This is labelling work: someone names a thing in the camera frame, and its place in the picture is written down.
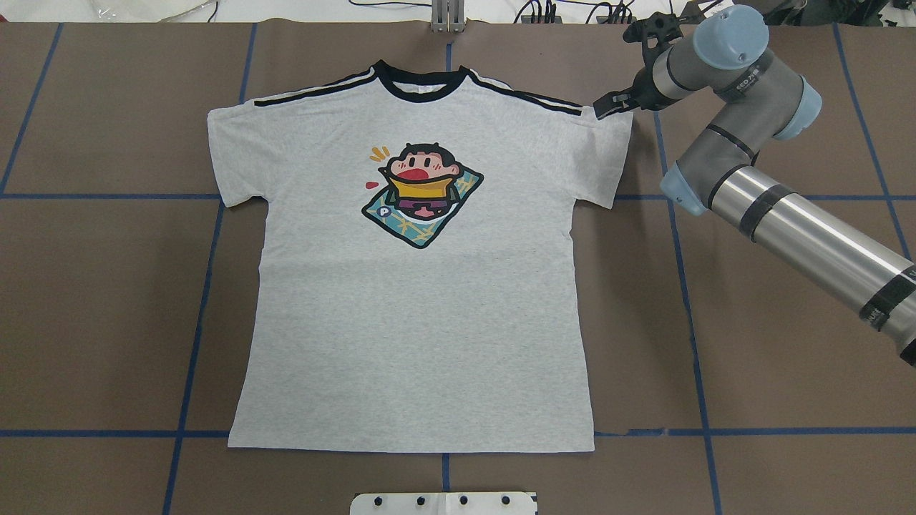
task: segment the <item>grid line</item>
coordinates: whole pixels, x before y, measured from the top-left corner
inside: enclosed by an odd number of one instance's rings
[[[248,52],[245,55],[245,68],[242,71],[242,84],[239,87],[239,104],[245,101],[245,92],[248,86],[248,73],[251,71],[251,60],[255,51],[255,38],[257,23],[251,24],[251,35],[248,37]],[[169,467],[169,482],[166,484],[165,498],[162,501],[162,515],[169,515],[171,511],[172,496],[175,492],[175,482],[178,479],[178,466],[181,459],[181,446],[184,442],[185,426],[188,421],[188,409],[191,405],[191,391],[194,387],[194,372],[197,368],[197,357],[201,349],[201,336],[203,333],[203,316],[210,298],[210,285],[213,279],[213,258],[216,255],[216,244],[220,238],[220,228],[223,225],[223,212],[225,205],[220,202],[216,211],[216,222],[213,224],[213,240],[210,244],[210,256],[207,258],[207,271],[203,280],[201,293],[201,307],[197,312],[197,326],[194,329],[194,343],[191,347],[191,358],[188,363],[188,375],[185,379],[184,396],[181,400],[181,413],[179,415],[178,432],[175,435],[175,447],[172,451],[172,461]]]
[[[22,138],[26,135],[28,121],[31,119],[32,111],[35,109],[35,102],[38,101],[38,93],[41,91],[41,86],[44,84],[45,77],[48,75],[48,68],[51,66],[51,59],[54,58],[54,51],[57,49],[58,41],[60,41],[61,31],[63,31],[63,24],[59,23],[57,30],[54,31],[54,39],[51,40],[51,46],[48,48],[48,56],[45,58],[45,64],[41,67],[41,74],[38,76],[38,81],[35,82],[35,90],[32,92],[32,98],[28,101],[26,114],[22,117],[22,125],[19,126],[19,133],[16,134],[16,141],[13,143],[13,151],[9,154],[9,161],[6,162],[6,170],[4,170],[3,178],[0,179],[0,194],[3,194],[6,190],[6,183],[9,182],[9,176],[13,172],[13,165],[16,164],[16,154],[19,153],[19,146],[22,145]]]
[[[197,356],[201,349],[201,335],[203,332],[203,314],[210,298],[210,284],[213,279],[213,258],[216,255],[216,244],[220,239],[220,228],[223,225],[223,211],[225,206],[219,204],[216,210],[216,222],[213,224],[213,239],[210,243],[210,256],[207,258],[207,271],[203,279],[203,292],[201,293],[201,307],[197,311],[197,327],[194,329],[194,343],[191,347],[191,358],[188,362],[188,375],[185,378],[184,396],[181,400],[181,413],[179,415],[178,430],[175,433],[175,448],[172,451],[172,461],[169,468],[169,482],[166,485],[165,500],[162,503],[163,515],[168,515],[171,509],[172,493],[175,491],[175,480],[178,476],[178,464],[181,458],[181,445],[184,441],[185,426],[188,421],[188,408],[191,405],[191,389],[194,386],[194,371],[197,368]]]
[[[827,435],[827,434],[916,434],[916,426],[823,426],[823,427],[751,427],[751,428],[710,428],[712,436],[781,436]],[[137,429],[0,429],[0,438],[175,438],[178,431],[172,430],[137,430]],[[703,436],[703,428],[672,429],[633,429],[626,433],[605,433],[595,431],[595,438],[646,438],[665,436]],[[183,438],[229,437],[225,430],[185,430]],[[451,461],[451,454],[443,456],[444,461]],[[448,466],[443,464],[443,472],[448,477]]]
[[[890,219],[894,224],[894,230],[897,231],[897,238],[900,241],[900,248],[903,250],[903,256],[911,260],[910,248],[907,246],[907,240],[903,236],[903,228],[900,226],[900,219],[897,217],[897,209],[894,208],[894,202],[890,198],[888,182],[885,180],[884,171],[881,169],[881,163],[878,160],[878,153],[875,151],[875,144],[871,139],[871,133],[868,131],[868,124],[865,121],[865,115],[862,114],[862,107],[858,102],[856,87],[853,85],[853,77],[849,72],[849,65],[846,63],[846,53],[843,50],[843,38],[840,37],[840,27],[834,22],[834,39],[836,40],[836,50],[840,55],[840,64],[843,66],[843,75],[846,78],[846,86],[849,88],[849,96],[852,98],[853,107],[856,109],[859,125],[862,127],[862,134],[865,136],[865,142],[868,146],[868,154],[871,156],[871,162],[875,166],[875,173],[878,175],[878,182],[881,184],[881,190],[884,192],[884,200],[888,204]]]
[[[659,113],[653,112],[655,121],[655,138],[659,144],[659,158],[661,172],[668,174],[668,156],[665,153],[665,138],[661,133],[661,120]],[[709,484],[713,493],[713,508],[715,515],[722,515],[722,500],[719,495],[719,480],[715,471],[715,456],[713,453],[713,437],[709,432],[709,414],[706,410],[706,394],[703,390],[703,372],[700,369],[700,351],[696,344],[696,332],[693,328],[693,311],[690,303],[690,292],[687,290],[687,274],[684,269],[683,253],[681,250],[681,236],[678,233],[678,222],[674,213],[674,203],[668,204],[668,218],[671,222],[671,237],[674,242],[674,257],[678,266],[678,277],[681,283],[681,299],[687,314],[687,326],[690,329],[690,346],[693,352],[693,380],[696,384],[696,397],[700,408],[700,423],[703,425],[703,445],[706,449],[706,467],[709,471]]]

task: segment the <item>t-shirt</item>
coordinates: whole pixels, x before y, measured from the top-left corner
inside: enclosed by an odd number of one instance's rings
[[[594,450],[570,228],[631,121],[383,61],[210,112],[224,203],[269,205],[229,446]]]

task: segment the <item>open mouth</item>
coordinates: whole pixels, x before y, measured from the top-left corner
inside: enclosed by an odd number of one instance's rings
[[[430,177],[430,174],[422,168],[411,168],[398,174],[398,177],[405,181],[423,181]]]

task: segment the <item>black tape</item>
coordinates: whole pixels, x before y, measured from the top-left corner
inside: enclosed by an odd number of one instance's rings
[[[722,185],[725,184],[725,181],[728,181],[728,178],[731,177],[733,173],[735,173],[738,170],[743,169],[745,166],[747,165],[738,165],[732,168],[731,170],[729,170],[728,172],[726,172],[725,175],[723,175],[721,178],[719,178],[719,182],[717,182],[715,186],[713,186],[713,190],[709,192],[709,197],[706,198],[706,207],[708,207],[709,209],[713,209],[713,197],[715,197],[715,194],[719,192],[719,188],[721,188]]]
[[[760,80],[760,77],[769,69],[769,65],[773,64],[773,52],[767,50],[763,52],[754,64],[751,64],[747,67],[744,73],[740,77],[734,79],[726,87],[715,90],[714,93],[719,96],[722,100],[726,102],[734,102],[739,100],[748,91]]]
[[[862,306],[862,309],[859,310],[859,318],[871,325],[876,331],[880,331],[884,323],[890,318],[890,312],[894,311],[894,308],[916,291],[916,282],[914,281],[916,281],[916,266],[906,268],[894,276]]]
[[[741,138],[735,136],[734,134],[728,132],[727,130],[723,129],[720,126],[714,126],[713,124],[709,124],[708,126],[706,126],[706,128],[715,132],[717,135],[724,137],[728,141],[731,141],[736,147],[740,148],[742,152],[747,154],[747,157],[749,159],[754,158],[754,151],[750,149],[747,143],[745,143],[744,141],[741,141]]]
[[[903,349],[903,352],[900,353],[900,357],[903,358],[903,361],[916,367],[916,340],[911,341],[910,344],[907,345],[907,348]]]
[[[777,202],[793,193],[795,193],[794,190],[790,190],[782,184],[777,184],[761,193],[760,196],[750,204],[750,207],[747,208],[744,216],[741,217],[741,223],[738,224],[738,231],[740,231],[742,235],[750,238],[750,241],[756,241],[754,239],[754,231],[757,230],[757,226],[760,225],[760,221],[763,220],[763,217],[769,213],[770,209],[773,209],[773,206],[776,205]]]

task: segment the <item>black collar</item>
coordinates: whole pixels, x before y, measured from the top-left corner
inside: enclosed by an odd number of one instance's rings
[[[412,73],[410,71],[400,70],[390,64],[380,60],[372,65],[376,71],[378,80],[382,82],[385,89],[397,98],[408,102],[432,102],[444,98],[449,93],[458,89],[458,86],[464,82],[468,76],[469,70],[462,66],[458,71],[436,71],[434,73]],[[395,85],[395,82],[406,84],[416,84],[419,86],[441,85],[436,91],[429,93],[406,92]]]

